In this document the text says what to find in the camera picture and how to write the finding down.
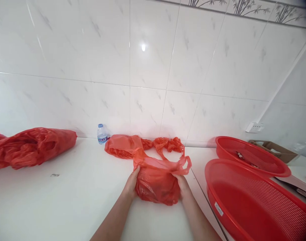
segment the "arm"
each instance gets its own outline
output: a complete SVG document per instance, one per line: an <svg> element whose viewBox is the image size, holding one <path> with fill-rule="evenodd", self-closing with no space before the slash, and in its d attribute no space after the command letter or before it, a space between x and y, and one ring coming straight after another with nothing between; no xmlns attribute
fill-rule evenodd
<svg viewBox="0 0 306 241"><path fill-rule="evenodd" d="M174 175L181 189L182 204L195 241L222 241L197 204L184 176Z"/></svg>
<svg viewBox="0 0 306 241"><path fill-rule="evenodd" d="M119 241L124 229L127 214L133 199L136 197L135 185L136 178L140 171L138 167L127 179L125 187L106 216L102 224L99 226L90 241Z"/></svg>

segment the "bamboo pattern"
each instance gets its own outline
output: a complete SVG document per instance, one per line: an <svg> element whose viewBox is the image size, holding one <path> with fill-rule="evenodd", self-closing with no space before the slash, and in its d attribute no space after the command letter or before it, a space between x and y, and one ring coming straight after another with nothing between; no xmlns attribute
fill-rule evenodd
<svg viewBox="0 0 306 241"><path fill-rule="evenodd" d="M201 7L203 6L204 4L209 4L209 5L214 5L214 3L218 2L220 5L222 4L227 4L226 0L209 0L207 2L204 2L202 3L204 0L202 0L200 2L200 0L190 0L189 1L189 6L192 6L192 7Z"/></svg>
<svg viewBox="0 0 306 241"><path fill-rule="evenodd" d="M306 16L304 16L302 13L298 13L297 8L294 6L279 4L276 6L276 11L276 22L278 23L287 23L292 20L298 21L302 18L306 19Z"/></svg>
<svg viewBox="0 0 306 241"><path fill-rule="evenodd" d="M239 16L245 16L249 13L258 14L262 11L264 14L270 12L270 8L262 8L262 5L256 6L254 0L233 0L234 14Z"/></svg>

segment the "cardboard box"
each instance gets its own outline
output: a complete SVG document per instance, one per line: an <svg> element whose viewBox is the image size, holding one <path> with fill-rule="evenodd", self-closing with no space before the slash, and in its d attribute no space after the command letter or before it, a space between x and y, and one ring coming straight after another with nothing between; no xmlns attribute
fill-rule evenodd
<svg viewBox="0 0 306 241"><path fill-rule="evenodd" d="M298 155L271 141L249 140L249 143L258 146L266 150L267 152L270 152L272 155L278 157L284 163L290 162L293 158L295 158Z"/></svg>

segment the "forearm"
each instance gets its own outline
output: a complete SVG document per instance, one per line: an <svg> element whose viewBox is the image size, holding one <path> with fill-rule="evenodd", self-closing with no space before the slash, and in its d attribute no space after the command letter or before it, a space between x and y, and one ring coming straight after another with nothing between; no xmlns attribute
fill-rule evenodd
<svg viewBox="0 0 306 241"><path fill-rule="evenodd" d="M182 204L189 219L195 241L221 241L219 235L204 216L191 190L186 190L182 194Z"/></svg>
<svg viewBox="0 0 306 241"><path fill-rule="evenodd" d="M133 197L122 192L90 241L119 241Z"/></svg>

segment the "plastic bag handle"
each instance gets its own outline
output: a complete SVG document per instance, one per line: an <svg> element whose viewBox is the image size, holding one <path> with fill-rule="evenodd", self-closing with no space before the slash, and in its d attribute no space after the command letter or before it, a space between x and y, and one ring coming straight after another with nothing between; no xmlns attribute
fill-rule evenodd
<svg viewBox="0 0 306 241"><path fill-rule="evenodd" d="M174 174L174 175L187 175L189 173L190 168L192 167L191 158L189 156L185 156L183 160L184 160L184 162L180 166L184 166L185 163L187 162L187 167L183 170L177 170L177 171L171 172L172 174Z"/></svg>

